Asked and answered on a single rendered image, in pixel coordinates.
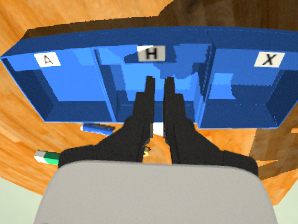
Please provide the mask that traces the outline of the blue battery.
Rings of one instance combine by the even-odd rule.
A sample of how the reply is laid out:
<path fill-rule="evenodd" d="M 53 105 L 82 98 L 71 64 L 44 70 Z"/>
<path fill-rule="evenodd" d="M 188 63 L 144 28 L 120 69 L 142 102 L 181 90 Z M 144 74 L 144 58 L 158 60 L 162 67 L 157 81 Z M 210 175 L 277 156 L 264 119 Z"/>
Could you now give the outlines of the blue battery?
<path fill-rule="evenodd" d="M 98 133 L 98 134 L 104 134 L 104 135 L 111 135 L 113 133 L 112 128 L 90 125 L 90 124 L 85 124 L 85 123 L 82 123 L 81 130 L 87 131 L 87 132 Z"/>

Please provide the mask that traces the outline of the white domino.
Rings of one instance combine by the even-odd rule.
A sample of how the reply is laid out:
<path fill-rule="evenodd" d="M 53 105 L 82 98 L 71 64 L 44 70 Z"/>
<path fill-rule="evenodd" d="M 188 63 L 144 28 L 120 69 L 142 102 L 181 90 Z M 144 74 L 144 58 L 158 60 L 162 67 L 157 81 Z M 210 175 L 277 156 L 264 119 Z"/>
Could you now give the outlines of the white domino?
<path fill-rule="evenodd" d="M 154 123 L 153 133 L 162 136 L 162 123 Z"/>

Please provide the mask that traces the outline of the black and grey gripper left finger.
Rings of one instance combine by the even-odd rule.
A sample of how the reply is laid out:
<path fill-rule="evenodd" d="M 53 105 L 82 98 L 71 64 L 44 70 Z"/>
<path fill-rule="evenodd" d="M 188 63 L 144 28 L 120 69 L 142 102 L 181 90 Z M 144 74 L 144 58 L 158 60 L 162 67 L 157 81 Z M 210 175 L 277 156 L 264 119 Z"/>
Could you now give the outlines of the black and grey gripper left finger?
<path fill-rule="evenodd" d="M 123 126 L 97 145 L 65 149 L 59 155 L 58 169 L 80 160 L 142 163 L 145 146 L 153 138 L 154 109 L 155 78 L 146 76 L 144 92 L 136 92 L 132 115 L 125 119 Z"/>

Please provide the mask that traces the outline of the blue three-compartment bin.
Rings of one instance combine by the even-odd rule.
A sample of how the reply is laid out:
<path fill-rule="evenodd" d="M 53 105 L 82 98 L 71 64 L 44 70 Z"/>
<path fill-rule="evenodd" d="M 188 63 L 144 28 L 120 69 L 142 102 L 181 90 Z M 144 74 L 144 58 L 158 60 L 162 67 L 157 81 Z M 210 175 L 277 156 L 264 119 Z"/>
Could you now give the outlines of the blue three-compartment bin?
<path fill-rule="evenodd" d="M 278 128 L 298 102 L 298 31 L 84 31 L 19 40 L 0 60 L 44 122 L 123 123 L 146 76 L 155 78 L 154 123 L 167 76 L 198 129 Z"/>

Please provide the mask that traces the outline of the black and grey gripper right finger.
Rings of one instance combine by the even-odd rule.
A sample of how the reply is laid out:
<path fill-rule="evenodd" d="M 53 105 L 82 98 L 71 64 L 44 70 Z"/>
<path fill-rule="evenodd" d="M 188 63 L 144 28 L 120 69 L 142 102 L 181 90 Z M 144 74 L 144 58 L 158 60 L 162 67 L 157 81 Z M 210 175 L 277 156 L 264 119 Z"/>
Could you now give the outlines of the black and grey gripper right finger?
<path fill-rule="evenodd" d="M 258 177 L 258 164 L 252 157 L 222 151 L 196 131 L 186 117 L 183 93 L 175 92 L 174 77 L 164 80 L 162 138 L 170 146 L 172 164 L 232 166 Z"/>

